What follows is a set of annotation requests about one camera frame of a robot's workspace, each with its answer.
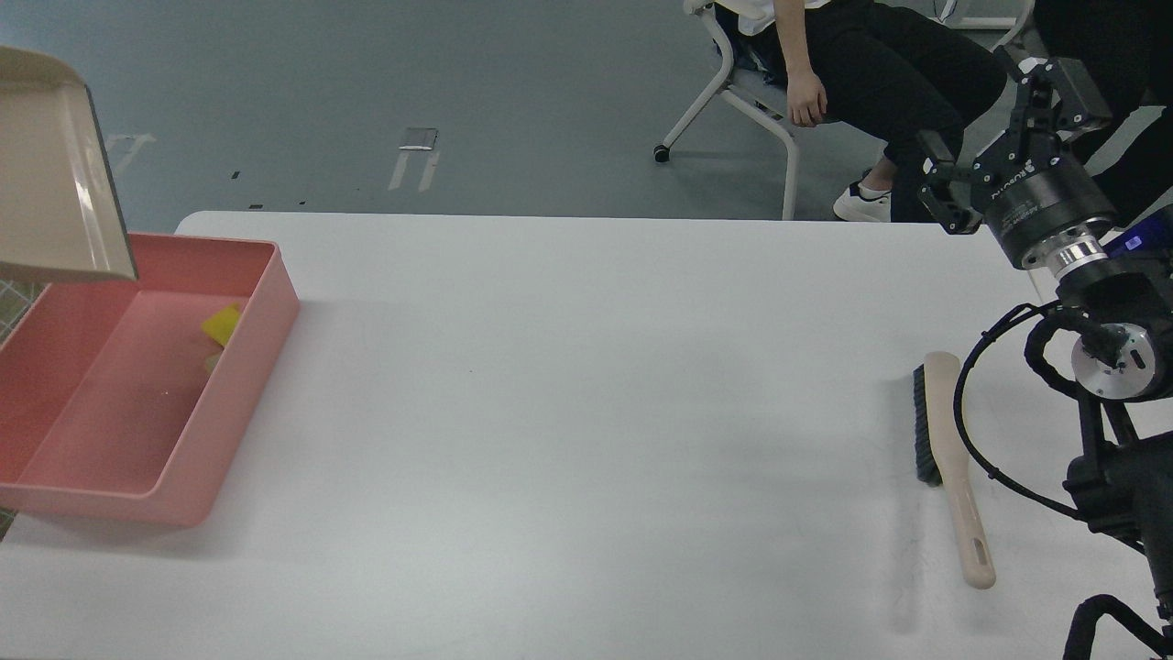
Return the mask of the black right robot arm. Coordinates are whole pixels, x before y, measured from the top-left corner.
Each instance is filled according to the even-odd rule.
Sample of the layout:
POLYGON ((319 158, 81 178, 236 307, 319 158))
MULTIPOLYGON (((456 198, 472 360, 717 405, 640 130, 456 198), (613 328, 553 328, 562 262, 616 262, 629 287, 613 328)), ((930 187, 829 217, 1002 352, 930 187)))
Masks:
POLYGON ((1063 655, 1091 656, 1097 625, 1111 617, 1153 655, 1169 658, 1169 433, 1140 437, 1128 404, 1169 399, 1169 247, 1135 226, 1123 227, 1069 140, 1106 125, 1110 110, 1080 61, 1032 56, 998 46, 994 57, 1017 96, 1006 129, 960 163, 940 134, 921 131, 925 183, 920 200, 948 234, 992 230, 1013 268, 1047 268, 1056 300, 1023 302, 998 319, 964 360, 935 352, 913 375, 915 472, 941 487, 952 517, 960 563, 974 588, 994 584, 969 468, 1146 558, 1157 598, 1155 628, 1119 599, 1093 596, 1074 611, 1063 655), (981 354, 1016 325, 1037 319, 1024 359, 1049 388, 1073 400, 1082 453, 1069 463, 1063 505, 1023 487, 972 445, 965 430, 967 379, 981 354))

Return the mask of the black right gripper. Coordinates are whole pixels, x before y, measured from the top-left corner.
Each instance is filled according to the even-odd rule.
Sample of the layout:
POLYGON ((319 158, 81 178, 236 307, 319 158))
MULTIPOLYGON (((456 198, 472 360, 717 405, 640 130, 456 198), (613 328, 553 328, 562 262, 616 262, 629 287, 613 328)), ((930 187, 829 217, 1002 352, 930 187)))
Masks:
POLYGON ((948 234, 975 234, 981 220, 1015 268, 1035 268, 1042 243, 1085 231, 1101 238, 1119 215, 1074 158, 1078 138, 1112 122, 1111 109, 1080 60, 1030 56, 998 46, 994 57, 1015 83, 1006 129, 960 164, 938 131, 920 130, 925 179, 918 200, 948 234), (971 205, 955 184, 971 184, 971 205))

